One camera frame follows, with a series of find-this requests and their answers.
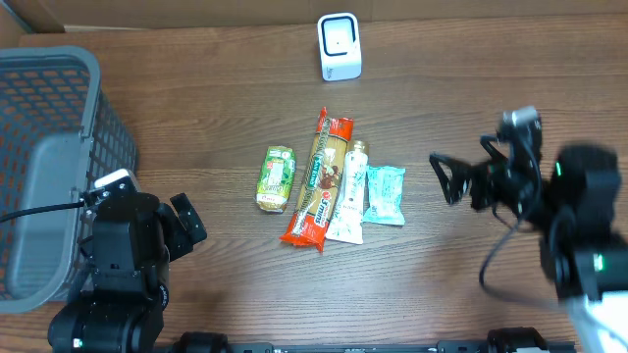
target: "wooden table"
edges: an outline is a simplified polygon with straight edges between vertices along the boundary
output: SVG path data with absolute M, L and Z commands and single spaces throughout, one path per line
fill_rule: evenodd
M 479 135 L 495 130 L 500 112 L 534 104 L 546 176 L 573 139 L 614 146 L 628 175 L 628 16 L 372 23 L 361 38 L 362 78 L 337 83 L 321 80 L 314 25 L 30 35 L 21 44 L 92 51 L 139 146 L 144 190 L 187 193 L 207 225 L 209 238 L 172 264 L 160 342 L 205 330 L 278 344 L 430 343 L 519 326 L 575 339 L 566 316 L 481 291 L 480 264 L 505 229 L 468 199 L 449 207 L 428 155 L 479 162 Z M 319 254 L 280 243 L 291 212 L 263 214 L 254 189 L 274 144 L 294 149 L 300 184 L 322 106 L 355 118 L 353 137 L 370 142 L 372 165 L 407 169 L 407 222 L 365 225 L 364 245 L 328 241 Z M 615 222 L 624 233 L 626 196 Z M 516 236 L 488 280 L 553 297 L 537 238 Z M 0 317 L 0 350 L 48 350 L 60 309 Z

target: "plastic bin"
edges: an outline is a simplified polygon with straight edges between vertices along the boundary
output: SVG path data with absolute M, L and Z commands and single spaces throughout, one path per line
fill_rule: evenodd
M 78 47 L 0 50 L 0 212 L 77 202 L 114 170 L 134 171 L 135 143 Z M 0 313 L 65 300 L 89 236 L 83 209 L 0 225 Z

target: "green can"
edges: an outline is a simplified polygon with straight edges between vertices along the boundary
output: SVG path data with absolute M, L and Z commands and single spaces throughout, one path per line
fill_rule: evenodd
M 296 160 L 291 148 L 268 147 L 257 181 L 256 201 L 260 209 L 275 213 L 286 210 L 295 168 Z

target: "grocery item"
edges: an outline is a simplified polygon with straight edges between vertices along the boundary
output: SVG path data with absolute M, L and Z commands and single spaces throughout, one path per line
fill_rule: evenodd
M 369 160 L 366 142 L 349 142 L 344 155 L 344 173 L 338 204 L 332 215 L 325 237 L 353 244 L 362 244 L 362 213 L 364 210 L 364 186 Z
M 381 225 L 403 226 L 401 192 L 405 169 L 395 167 L 369 167 L 369 208 L 363 222 Z
M 294 152 L 284 146 L 268 147 L 257 181 L 257 205 L 268 212 L 282 213 L 288 204 L 295 169 Z
M 315 245 L 323 251 L 325 232 L 340 187 L 344 153 L 352 132 L 352 119 L 330 118 L 323 108 L 296 210 L 281 240 L 296 246 Z

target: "tissue packet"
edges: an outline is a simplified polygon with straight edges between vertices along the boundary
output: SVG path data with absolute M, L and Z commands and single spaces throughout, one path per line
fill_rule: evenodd
M 370 167 L 367 172 L 369 208 L 362 222 L 380 225 L 403 226 L 401 193 L 405 169 L 395 167 Z

